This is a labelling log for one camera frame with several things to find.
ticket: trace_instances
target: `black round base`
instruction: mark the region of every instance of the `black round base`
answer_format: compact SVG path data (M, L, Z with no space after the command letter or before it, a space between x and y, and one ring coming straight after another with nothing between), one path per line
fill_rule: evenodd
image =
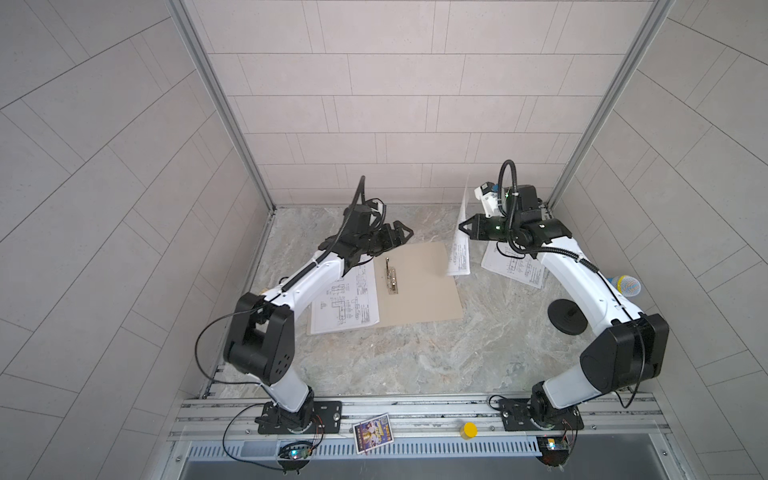
M566 335L581 335L587 329L587 317L576 303L561 298L549 304L549 321Z

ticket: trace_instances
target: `yellow cap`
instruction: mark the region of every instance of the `yellow cap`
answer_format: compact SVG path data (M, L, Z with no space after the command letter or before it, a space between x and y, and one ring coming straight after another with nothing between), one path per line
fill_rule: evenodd
M462 427L462 438L464 440L473 439L478 434L478 428L472 422L466 422Z

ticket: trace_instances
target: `metal track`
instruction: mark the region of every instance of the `metal track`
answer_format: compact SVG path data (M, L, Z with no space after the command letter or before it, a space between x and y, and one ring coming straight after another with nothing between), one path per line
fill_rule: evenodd
M505 394L511 398L527 398L524 393ZM376 415L389 413L392 430L398 438L456 437L466 422L478 427L480 437L510 435L542 435L531 426L523 432L505 432L498 412L488 407L488 394L457 394L435 396L359 396L329 397L318 400L343 402L341 432L326 435L326 439L351 439L352 425ZM169 440L220 441L232 418L248 405L258 406L237 418L227 433L227 440L302 439L307 435L258 435L253 419L260 406L269 399L206 399L182 403ZM622 409L616 396L607 395L579 406L584 420L584 435L610 433L668 433L669 425L653 394L638 393L629 409Z

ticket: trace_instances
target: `black stand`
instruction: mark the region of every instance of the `black stand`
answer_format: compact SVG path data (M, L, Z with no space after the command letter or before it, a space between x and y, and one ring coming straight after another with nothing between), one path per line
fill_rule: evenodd
M320 417L325 433L339 433L341 425L341 402L314 402L312 414ZM259 435L289 435L292 433L312 434L315 432L311 422L306 432L291 432L281 423L278 408L272 403L268 403L263 407L260 420L261 422L258 422Z
M576 303L566 299L555 300L547 308L549 321L566 335L581 335L589 322Z

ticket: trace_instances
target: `white wall tile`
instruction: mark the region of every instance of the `white wall tile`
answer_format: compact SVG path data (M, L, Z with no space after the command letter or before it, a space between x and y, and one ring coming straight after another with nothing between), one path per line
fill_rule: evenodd
M696 452L742 448L712 395L690 364L677 341L676 333L670 332L667 339L664 364L658 380Z
M432 53L445 53L445 40L448 35L448 15L450 2L435 2L435 21L432 26Z
M624 186L629 189L634 187L637 181L640 180L640 177L645 175L645 172L657 158L659 158L659 154L652 147L649 147L648 150L645 151L645 154L643 154L643 157L640 158L640 161L638 161L634 168L629 172L627 177L622 180Z
M716 128L677 165L677 171L763 258L768 257L766 165Z
M661 235L631 262L694 366L744 350L739 336Z
M539 53L556 6L555 2L453 2L445 53Z
M463 67L461 55L349 55L355 95L457 95Z
M89 59L88 53L85 52L83 46L80 45L80 42L74 37L67 24L61 20L48 0L25 1L75 64Z
M558 134L483 134L476 163L501 164L511 158L516 164L543 164Z
M152 74L152 78L154 78L155 82L157 82L157 86L160 87L163 92L170 90L171 84L168 81L168 77L165 76L165 73L163 73L163 68L159 63L157 63L157 59L154 57L152 50L149 48L149 45L147 45L147 41L144 39L144 36L142 36L141 33L137 33L133 37L129 38L129 40L131 41L131 44L134 46L134 48L136 48L136 51L141 57L141 60L144 62L144 65L147 66L147 70L149 70L150 74Z
M518 164L518 182L534 185L537 189L554 186L560 177L562 165ZM461 187L479 185L498 179L497 164L433 164L430 187Z
M151 0L51 0L51 5L91 56L168 17L165 5Z
M523 132L528 128L528 122L531 121L531 115L533 109L536 107L536 101L538 97L527 96L523 101L523 108L520 110L520 116L518 117L518 123L515 125L515 131Z
M236 97L236 99L245 120L247 133L328 131L323 100L320 97Z
M31 330L0 319L0 369L5 370L31 335Z
M138 335L159 347L163 346L165 337L168 336L168 332L145 319L133 310L128 312L128 315L125 317L125 320L121 326L134 335Z
M751 266L757 265L760 261L762 261L760 256L758 256L749 245L746 245L741 250L698 276L697 280L702 288L709 292L734 278L739 273L749 269Z
M632 75L614 109L672 166L710 127L708 121L640 72Z
M374 134L298 134L307 164L374 164Z
M694 276L745 245L663 158L653 162L631 193Z
M556 53L616 53L629 48L651 2L574 2Z
M243 161L235 150L224 159L219 170L205 186L198 202L210 215L210 218L221 227L232 204L237 198L240 188L250 181L245 171Z
M152 25L141 32L141 36L149 45L152 55L157 59L171 85L175 85L194 70L192 58L172 19L167 18L157 25Z
M429 53L434 2L318 2L328 53Z
M675 22L665 22L640 70L685 100L725 49L724 45Z
M544 47L541 49L541 53L554 53L554 50L558 46L560 41L560 35L563 33L563 27L568 20L568 15L571 13L571 6L573 2L558 2L557 8L554 10L554 16L552 22L547 30L547 39L544 41Z
M745 450L700 453L701 463L711 475L755 474L757 468Z
M623 55L574 55L559 95L603 95Z
M118 226L6 372L80 391L159 259L133 230Z
M245 134L244 137L257 164L294 163L286 134Z
M216 53L312 53L301 2L194 0Z
M231 209L205 257L200 275L216 290L221 290L224 285L232 259L245 234L245 228L246 225L240 216Z
M192 89L180 83L133 120L109 147L145 186L205 122Z
M466 55L466 58L461 90L464 95L556 95L572 60L570 55Z
M0 316L37 328L142 192L111 150L94 156L0 243Z
M697 111L763 160L768 160L768 65L741 55Z
M23 100L17 100L3 108L2 113L70 174L84 163L80 155L51 130Z
M149 243L160 255L168 248L168 242L163 236L147 223L141 215L136 213L136 210L131 209L123 219L123 223L136 232L145 242Z
M763 287L767 280L768 266L758 263L710 292L717 308L763 368L768 366L768 346L764 342L768 333L762 320L766 307Z
M291 190L290 196L296 205L349 205L354 188L302 188Z
M442 188L371 188L366 189L366 195L371 198L382 198L388 205L440 204L442 190Z
M424 131L427 97L335 97L342 132Z
M210 168L199 150L188 141L136 202L134 209L170 242L210 176Z
M240 56L234 53L208 55L214 67L214 73L227 95L251 95L245 71L240 63Z
M728 356L722 360L699 367L697 371L704 381L704 385L711 386L715 383L725 382L750 373L759 372L762 369L752 354L745 350L742 353Z
M0 238L69 178L31 138L0 114Z
M356 186L361 175L366 176L366 187L421 187L422 166L420 164L360 164L346 166L346 176L349 179L350 186Z
M523 100L523 97L440 97L437 131L515 131Z
M170 331L214 238L190 214L154 269L133 310Z
M699 81L694 90L685 99L685 103L691 108L698 108L701 101L712 91L712 88L718 81L725 75L731 65L741 55L738 51L733 50L731 47L726 47L723 53L717 57L717 60L712 64L704 77Z
M98 479L140 478L156 440L156 435L121 430L101 466Z
M24 101L74 151L90 158L160 95L136 49L124 41Z
M539 97L525 131L581 133L600 97Z
M30 478L95 478L158 350L119 330Z
M330 165L264 165L262 168L274 188L339 187L336 169Z
M656 228L656 225L648 225L648 228L643 230L643 233L641 233L636 239L632 241L632 243L629 244L627 248L624 249L624 254L629 260L632 260L635 255L643 251L643 249L647 247L650 242L654 241L654 238L658 236L659 230Z
M200 127L197 133L203 138L203 142L214 156L216 163L221 165L221 162L230 153L233 146L232 140L224 129L224 125L218 112L211 115L208 120L205 121L203 126Z
M768 460L764 452L765 446L768 445L768 435L762 429L756 430L755 425L765 425L768 422L766 410L762 408L768 402L768 376L765 372L753 373L713 385L710 392L736 430L752 462L760 474L765 476L768 472ZM734 467L742 468L741 472L744 472L749 468L749 463L744 463L745 465Z
M78 396L75 392L0 375L0 406L64 417Z
M598 215L598 209L595 208L587 192L577 181L571 180L563 192L562 201L568 208L568 212L573 217L574 224L579 231L586 230Z
M168 333L163 349L136 397L134 408L167 415L193 353L195 337L208 321L214 303L192 287L179 312L179 321Z
M254 95L349 95L346 55L242 54Z
M600 166L585 190L621 248L650 225L648 216L607 164ZM573 208L568 209L575 215Z
M190 76L187 77L187 83L192 89L192 93L194 93L194 97L197 99L197 103L200 105L200 108L203 109L203 113L205 113L206 117L214 113L216 111L214 101L210 98L210 93L205 88L203 79L200 78L200 72L195 71L193 74L190 74Z
M323 39L323 26L320 24L320 12L316 0L303 0L306 30L310 36L312 53L325 53L326 41Z
M593 146L619 180L627 178L650 147L615 111L608 116Z
M56 432L60 418L0 407L0 464L8 478L27 478Z
M48 33L22 0L0 6L0 106L11 103L74 66L63 48Z
M768 62L764 22L768 5L760 0L712 0L705 5L692 24L693 28Z
M468 145L469 134L386 134L387 163L460 164Z

